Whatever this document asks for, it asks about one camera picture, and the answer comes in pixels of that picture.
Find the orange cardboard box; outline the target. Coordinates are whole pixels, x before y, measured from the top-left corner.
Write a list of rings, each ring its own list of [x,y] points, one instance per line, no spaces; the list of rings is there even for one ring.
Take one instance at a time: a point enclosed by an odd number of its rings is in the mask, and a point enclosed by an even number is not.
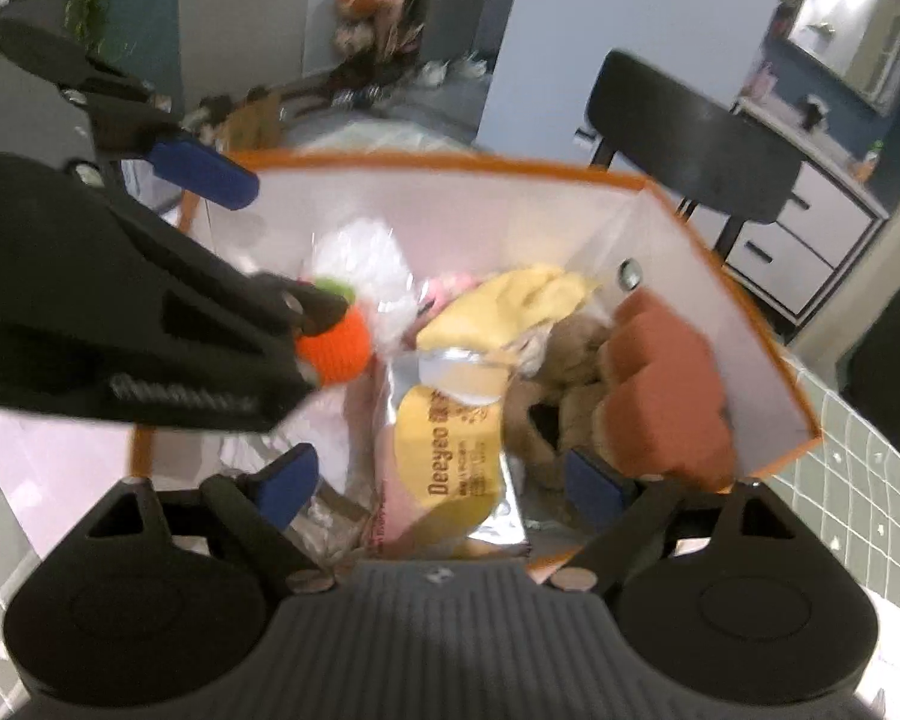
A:
[[[627,172],[453,153],[244,151],[258,200],[185,203],[240,270],[339,289],[304,348],[322,379],[261,434],[137,429],[165,488],[312,445],[287,531],[320,564],[528,550],[528,496],[566,510],[569,452],[626,479],[725,491],[820,442],[779,349],[660,188]]]

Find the brown sponge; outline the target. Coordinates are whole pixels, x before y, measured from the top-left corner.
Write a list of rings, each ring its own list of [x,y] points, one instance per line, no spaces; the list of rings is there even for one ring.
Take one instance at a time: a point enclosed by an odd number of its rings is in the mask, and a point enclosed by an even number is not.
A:
[[[647,288],[617,306],[598,351],[606,394],[593,415],[598,453],[628,478],[722,491],[736,454],[709,342]]]

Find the pink white crochet item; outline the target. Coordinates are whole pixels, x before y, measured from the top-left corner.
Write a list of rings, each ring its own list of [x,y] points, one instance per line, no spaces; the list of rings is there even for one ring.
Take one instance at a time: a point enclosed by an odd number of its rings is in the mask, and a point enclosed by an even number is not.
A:
[[[448,304],[478,286],[478,278],[470,273],[442,273],[425,278],[419,286],[419,316],[440,314]]]

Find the pink yellow snack packet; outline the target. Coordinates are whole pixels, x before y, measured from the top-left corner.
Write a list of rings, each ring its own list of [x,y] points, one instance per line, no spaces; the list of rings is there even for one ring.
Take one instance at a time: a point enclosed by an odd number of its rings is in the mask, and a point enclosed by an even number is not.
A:
[[[514,365],[461,348],[403,351],[380,364],[375,509],[382,559],[486,559],[528,551],[504,395]]]

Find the white soft ball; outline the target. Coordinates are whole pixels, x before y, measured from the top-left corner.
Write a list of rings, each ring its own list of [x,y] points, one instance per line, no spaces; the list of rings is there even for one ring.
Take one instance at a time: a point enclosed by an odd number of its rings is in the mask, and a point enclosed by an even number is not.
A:
[[[380,338],[399,337],[418,316],[413,273],[385,221],[356,218],[327,232],[313,244],[308,274],[351,289]]]

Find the black chair right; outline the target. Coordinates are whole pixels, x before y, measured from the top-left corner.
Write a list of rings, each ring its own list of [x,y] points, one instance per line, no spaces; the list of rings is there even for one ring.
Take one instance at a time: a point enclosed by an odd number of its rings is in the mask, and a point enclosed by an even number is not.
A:
[[[842,396],[900,451],[900,290],[850,355]]]

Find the black chair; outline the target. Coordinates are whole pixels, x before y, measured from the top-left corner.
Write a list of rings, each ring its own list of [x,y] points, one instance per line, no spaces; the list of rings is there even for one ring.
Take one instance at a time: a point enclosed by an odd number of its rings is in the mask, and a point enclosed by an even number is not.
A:
[[[727,216],[713,244],[722,259],[748,223],[777,220],[802,167],[784,138],[624,50],[603,60],[585,117],[595,167],[622,156],[692,208]]]
[[[842,396],[900,451],[900,290],[850,355]]]

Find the orange red crochet fruit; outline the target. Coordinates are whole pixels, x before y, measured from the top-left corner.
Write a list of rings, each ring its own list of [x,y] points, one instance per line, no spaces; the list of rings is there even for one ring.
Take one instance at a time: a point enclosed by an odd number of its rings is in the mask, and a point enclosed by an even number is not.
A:
[[[343,318],[326,332],[309,337],[299,335],[295,342],[297,355],[317,372],[322,387],[343,385],[357,379],[374,354],[372,333],[364,312],[357,304],[356,291],[349,284],[333,278],[318,277],[313,286],[336,294],[347,302]]]

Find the green cap bottle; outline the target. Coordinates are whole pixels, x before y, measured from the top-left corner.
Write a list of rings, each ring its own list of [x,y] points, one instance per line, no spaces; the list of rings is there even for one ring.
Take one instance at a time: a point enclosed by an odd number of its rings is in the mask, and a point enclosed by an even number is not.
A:
[[[878,163],[883,153],[883,142],[877,140],[866,150],[865,156],[854,167],[855,181],[860,184],[866,184],[873,176],[873,172],[877,171]]]

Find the white drawer cabinet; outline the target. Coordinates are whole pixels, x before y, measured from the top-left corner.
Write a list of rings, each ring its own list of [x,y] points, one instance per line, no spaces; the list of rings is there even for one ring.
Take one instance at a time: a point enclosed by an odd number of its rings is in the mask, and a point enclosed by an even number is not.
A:
[[[811,132],[802,116],[772,94],[741,96],[738,114],[800,154],[784,208],[772,223],[748,223],[725,271],[754,296],[777,335],[792,338],[818,314],[888,221],[888,211],[852,174],[852,156],[824,125]]]

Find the yellow cleaning cloth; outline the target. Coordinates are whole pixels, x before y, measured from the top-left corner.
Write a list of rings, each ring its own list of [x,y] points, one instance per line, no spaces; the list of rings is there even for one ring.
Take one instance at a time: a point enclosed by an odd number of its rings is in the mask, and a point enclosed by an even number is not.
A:
[[[504,271],[448,304],[419,330],[416,348],[491,353],[569,317],[595,288],[593,278],[546,263]]]

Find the wall mirror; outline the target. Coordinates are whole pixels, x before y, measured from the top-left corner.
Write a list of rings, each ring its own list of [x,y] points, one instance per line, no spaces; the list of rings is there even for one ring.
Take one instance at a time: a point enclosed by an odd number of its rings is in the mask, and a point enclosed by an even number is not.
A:
[[[900,95],[900,0],[785,0],[785,42],[881,114]]]

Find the brown cardboard box on floor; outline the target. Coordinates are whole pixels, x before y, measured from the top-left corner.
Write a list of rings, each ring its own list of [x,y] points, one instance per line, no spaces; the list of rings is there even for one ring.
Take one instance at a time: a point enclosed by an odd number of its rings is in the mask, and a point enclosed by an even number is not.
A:
[[[217,146],[224,153],[276,148],[283,138],[281,96],[269,93],[233,110],[217,132]]]

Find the green checked tablecloth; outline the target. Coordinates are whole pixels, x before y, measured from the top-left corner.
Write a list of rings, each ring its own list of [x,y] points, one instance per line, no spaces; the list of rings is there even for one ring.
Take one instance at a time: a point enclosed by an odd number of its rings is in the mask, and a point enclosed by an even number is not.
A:
[[[792,367],[820,417],[820,447],[770,478],[770,486],[862,584],[900,608],[900,455],[801,364]],[[25,691],[2,642],[2,613],[41,557],[0,488],[0,717]]]

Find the black chair left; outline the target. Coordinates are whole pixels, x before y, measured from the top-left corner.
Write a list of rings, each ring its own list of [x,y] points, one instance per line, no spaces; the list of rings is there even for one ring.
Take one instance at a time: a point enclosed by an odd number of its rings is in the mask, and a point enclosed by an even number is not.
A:
[[[603,60],[585,117],[595,167],[622,156],[692,208],[727,216],[713,244],[722,259],[748,223],[777,220],[802,167],[784,138],[624,50]]]

